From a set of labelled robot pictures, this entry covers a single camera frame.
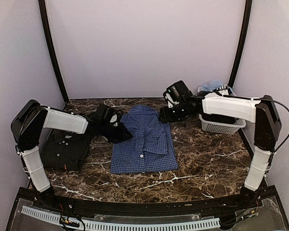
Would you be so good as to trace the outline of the blue checkered long sleeve shirt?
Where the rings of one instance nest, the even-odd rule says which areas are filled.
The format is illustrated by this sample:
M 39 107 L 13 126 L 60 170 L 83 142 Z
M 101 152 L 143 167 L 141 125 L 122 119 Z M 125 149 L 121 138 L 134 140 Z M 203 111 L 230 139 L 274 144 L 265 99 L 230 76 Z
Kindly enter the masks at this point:
M 121 122 L 132 134 L 132 138 L 113 145 L 112 174 L 178 169 L 171 127 L 159 120 L 159 113 L 155 109 L 136 105 L 123 115 Z

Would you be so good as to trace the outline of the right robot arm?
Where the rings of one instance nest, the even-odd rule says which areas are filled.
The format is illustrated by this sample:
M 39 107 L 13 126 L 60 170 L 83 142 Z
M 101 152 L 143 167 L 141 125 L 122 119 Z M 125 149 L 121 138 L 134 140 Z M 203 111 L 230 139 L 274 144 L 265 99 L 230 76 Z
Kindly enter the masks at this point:
M 236 199 L 239 208 L 248 208 L 255 200 L 252 191 L 258 190 L 280 148 L 277 141 L 282 124 L 276 106 L 282 106 L 288 113 L 289 108 L 269 95 L 247 98 L 217 91 L 178 94 L 167 90 L 163 97 L 167 102 L 167 106 L 160 109 L 159 118 L 163 123 L 181 122 L 194 114 L 208 114 L 242 119 L 254 125 L 253 157 L 244 182 L 248 190 Z

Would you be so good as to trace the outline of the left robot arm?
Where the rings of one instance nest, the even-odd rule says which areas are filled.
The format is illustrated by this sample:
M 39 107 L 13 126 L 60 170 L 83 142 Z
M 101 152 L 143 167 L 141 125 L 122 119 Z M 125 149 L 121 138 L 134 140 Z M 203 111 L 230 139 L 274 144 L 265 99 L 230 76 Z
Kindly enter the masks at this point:
M 21 156 L 35 189 L 41 193 L 39 201 L 48 210 L 58 206 L 58 198 L 49 190 L 52 186 L 46 176 L 40 154 L 39 139 L 45 128 L 62 130 L 86 136 L 103 136 L 109 143 L 132 138 L 121 122 L 123 112 L 100 104 L 89 116 L 74 114 L 29 100 L 11 123 L 16 151 Z

